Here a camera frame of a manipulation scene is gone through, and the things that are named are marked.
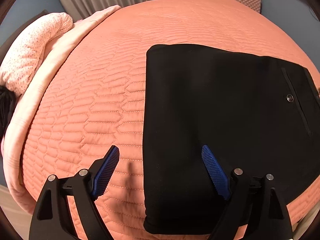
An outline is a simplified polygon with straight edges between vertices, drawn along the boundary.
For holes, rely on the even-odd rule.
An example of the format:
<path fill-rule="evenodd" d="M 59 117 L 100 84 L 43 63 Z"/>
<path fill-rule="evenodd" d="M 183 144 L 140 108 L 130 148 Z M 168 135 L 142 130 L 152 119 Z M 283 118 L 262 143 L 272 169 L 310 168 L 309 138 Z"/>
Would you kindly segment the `black clothing pile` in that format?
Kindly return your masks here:
<path fill-rule="evenodd" d="M 0 137 L 3 138 L 16 107 L 16 95 L 5 86 L 0 87 Z"/>

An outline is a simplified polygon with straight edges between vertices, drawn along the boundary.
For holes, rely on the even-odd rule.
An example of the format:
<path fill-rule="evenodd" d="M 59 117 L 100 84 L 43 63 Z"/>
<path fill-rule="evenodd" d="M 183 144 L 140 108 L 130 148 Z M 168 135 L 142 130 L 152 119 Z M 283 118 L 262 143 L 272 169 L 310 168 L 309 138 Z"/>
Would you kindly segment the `light pink blanket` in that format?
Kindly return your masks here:
<path fill-rule="evenodd" d="M 29 214 L 33 213 L 36 202 L 25 188 L 20 163 L 31 121 L 47 87 L 73 49 L 90 31 L 119 9 L 119 5 L 114 5 L 97 11 L 84 20 L 73 21 L 69 31 L 49 41 L 45 48 L 43 62 L 28 88 L 24 94 L 16 96 L 16 107 L 2 138 L 1 153 L 9 192 L 20 208 Z"/>

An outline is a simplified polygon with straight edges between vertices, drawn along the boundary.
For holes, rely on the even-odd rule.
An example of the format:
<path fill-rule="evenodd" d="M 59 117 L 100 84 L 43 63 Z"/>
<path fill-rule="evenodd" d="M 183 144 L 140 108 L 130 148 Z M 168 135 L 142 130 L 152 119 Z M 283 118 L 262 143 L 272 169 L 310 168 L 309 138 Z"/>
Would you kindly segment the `black pants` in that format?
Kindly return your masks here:
<path fill-rule="evenodd" d="M 287 205 L 319 176 L 319 94 L 309 71 L 269 56 L 198 44 L 146 54 L 144 228 L 210 235 L 226 201 L 202 160 L 207 145 L 227 176 L 270 173 Z"/>

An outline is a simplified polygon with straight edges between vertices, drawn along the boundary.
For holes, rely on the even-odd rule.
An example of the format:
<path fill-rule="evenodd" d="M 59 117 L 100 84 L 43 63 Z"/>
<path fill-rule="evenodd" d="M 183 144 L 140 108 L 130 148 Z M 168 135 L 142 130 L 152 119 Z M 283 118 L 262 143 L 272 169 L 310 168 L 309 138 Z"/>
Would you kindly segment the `pink dotted pillow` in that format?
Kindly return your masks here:
<path fill-rule="evenodd" d="M 73 19 L 65 12 L 44 15 L 29 24 L 14 40 L 1 63 L 1 86 L 25 93 L 43 62 L 46 45 L 71 29 Z"/>

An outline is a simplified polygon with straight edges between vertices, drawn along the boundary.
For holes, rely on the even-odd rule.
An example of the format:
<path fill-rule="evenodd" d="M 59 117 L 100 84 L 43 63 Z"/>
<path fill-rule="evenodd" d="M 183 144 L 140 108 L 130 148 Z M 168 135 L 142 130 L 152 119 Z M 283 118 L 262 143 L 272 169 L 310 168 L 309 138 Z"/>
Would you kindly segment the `orange quilted bedspread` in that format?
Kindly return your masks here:
<path fill-rule="evenodd" d="M 142 135 L 146 51 L 195 43 L 272 56 L 319 71 L 261 14 L 233 0 L 153 0 L 119 9 L 71 52 L 25 129 L 16 202 L 32 213 L 50 174 L 74 175 L 112 145 L 120 162 L 98 210 L 115 239 L 160 239 L 143 228 Z"/>

